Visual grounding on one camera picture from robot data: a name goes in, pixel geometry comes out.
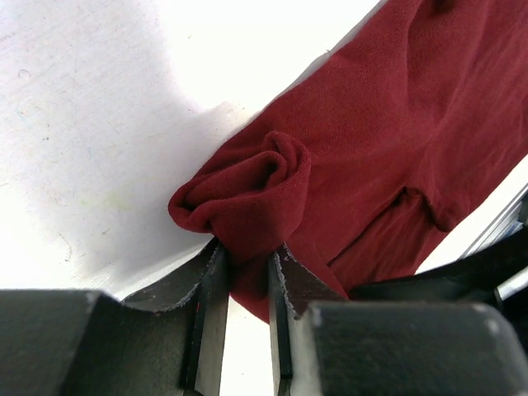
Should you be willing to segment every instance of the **maroon shirt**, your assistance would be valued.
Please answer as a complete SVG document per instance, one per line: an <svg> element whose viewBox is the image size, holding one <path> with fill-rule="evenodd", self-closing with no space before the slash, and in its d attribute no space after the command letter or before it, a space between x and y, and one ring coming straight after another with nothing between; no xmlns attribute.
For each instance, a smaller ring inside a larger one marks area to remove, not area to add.
<svg viewBox="0 0 528 396"><path fill-rule="evenodd" d="M342 295L411 275L527 153L528 2L389 0L169 211L219 238L233 297L266 320L282 243Z"/></svg>

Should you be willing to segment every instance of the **fabric fold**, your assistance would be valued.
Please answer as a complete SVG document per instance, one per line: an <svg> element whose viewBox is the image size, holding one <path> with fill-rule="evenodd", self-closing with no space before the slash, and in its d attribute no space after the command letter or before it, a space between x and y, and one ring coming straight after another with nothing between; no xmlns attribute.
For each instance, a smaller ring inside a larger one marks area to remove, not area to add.
<svg viewBox="0 0 528 396"><path fill-rule="evenodd" d="M297 139L269 132L236 163L216 167L212 158L171 198L169 212L185 229L217 235L233 264L250 261L278 248L299 227L310 163Z"/></svg>

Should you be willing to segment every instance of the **red fabric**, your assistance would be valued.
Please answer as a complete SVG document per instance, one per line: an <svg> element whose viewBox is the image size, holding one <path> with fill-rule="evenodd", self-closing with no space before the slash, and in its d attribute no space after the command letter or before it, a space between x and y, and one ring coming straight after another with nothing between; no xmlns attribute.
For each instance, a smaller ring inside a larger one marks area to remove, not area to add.
<svg viewBox="0 0 528 396"><path fill-rule="evenodd" d="M389 0L169 204L232 255L266 320L283 242L346 295L413 274L528 153L528 2Z"/></svg>

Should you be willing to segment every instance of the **white surface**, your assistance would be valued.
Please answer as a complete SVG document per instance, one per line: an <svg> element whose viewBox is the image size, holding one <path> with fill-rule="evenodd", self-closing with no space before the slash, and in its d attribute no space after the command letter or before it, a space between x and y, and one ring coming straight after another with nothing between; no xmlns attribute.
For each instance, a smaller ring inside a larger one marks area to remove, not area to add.
<svg viewBox="0 0 528 396"><path fill-rule="evenodd" d="M124 297L184 262L208 237L171 194L376 3L4 0L0 287ZM271 394L267 327L237 304L224 361L222 394Z"/></svg>

